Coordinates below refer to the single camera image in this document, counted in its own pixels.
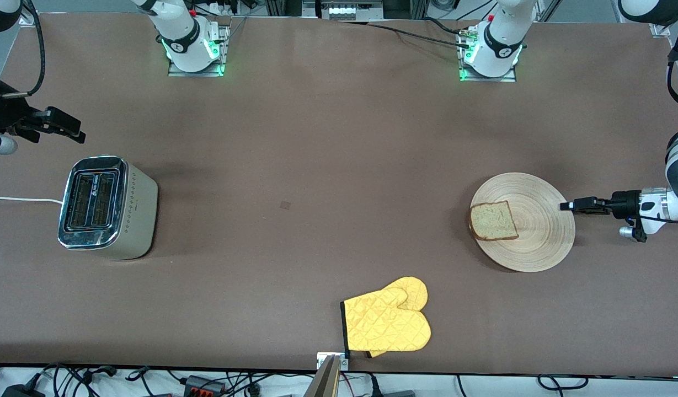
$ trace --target yellow oven mitt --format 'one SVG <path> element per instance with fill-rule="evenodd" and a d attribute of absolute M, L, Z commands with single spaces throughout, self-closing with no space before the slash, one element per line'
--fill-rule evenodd
<path fill-rule="evenodd" d="M 346 351 L 376 357 L 387 351 L 419 350 L 432 331 L 424 314 L 427 286 L 416 277 L 402 277 L 380 291 L 341 303 Z"/>

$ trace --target bread slice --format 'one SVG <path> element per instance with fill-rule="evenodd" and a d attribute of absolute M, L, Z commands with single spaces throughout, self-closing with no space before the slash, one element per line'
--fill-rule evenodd
<path fill-rule="evenodd" d="M 473 236 L 483 241 L 518 238 L 510 205 L 507 201 L 477 204 L 469 211 L 469 227 Z"/>

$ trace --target table surface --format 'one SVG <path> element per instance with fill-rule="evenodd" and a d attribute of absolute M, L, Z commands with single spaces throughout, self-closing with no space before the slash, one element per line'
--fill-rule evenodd
<path fill-rule="evenodd" d="M 313 369 L 343 349 L 341 300 L 416 276 L 429 344 L 351 369 L 678 376 L 678 226 L 634 244 L 577 217 L 562 263 L 512 273 L 466 223 L 508 171 L 569 199 L 664 186 L 678 106 L 646 25 L 536 24 L 517 83 L 470 83 L 453 48 L 363 25 L 250 18 L 210 79 L 168 78 L 144 15 L 42 23 L 30 103 L 87 142 L 20 141 L 0 196 L 59 198 L 110 153 L 157 181 L 159 213 L 152 251 L 114 263 L 59 246 L 56 205 L 0 202 L 0 362 Z M 3 79 L 31 86 L 36 48 L 22 30 Z"/>

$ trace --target white power cord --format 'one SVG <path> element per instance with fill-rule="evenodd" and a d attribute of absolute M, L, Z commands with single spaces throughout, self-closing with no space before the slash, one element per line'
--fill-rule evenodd
<path fill-rule="evenodd" d="M 55 200 L 54 198 L 19 198 L 19 197 L 0 197 L 0 200 L 9 200 L 9 201 L 48 201 L 49 203 L 57 203 L 60 206 L 64 205 L 62 201 Z"/>

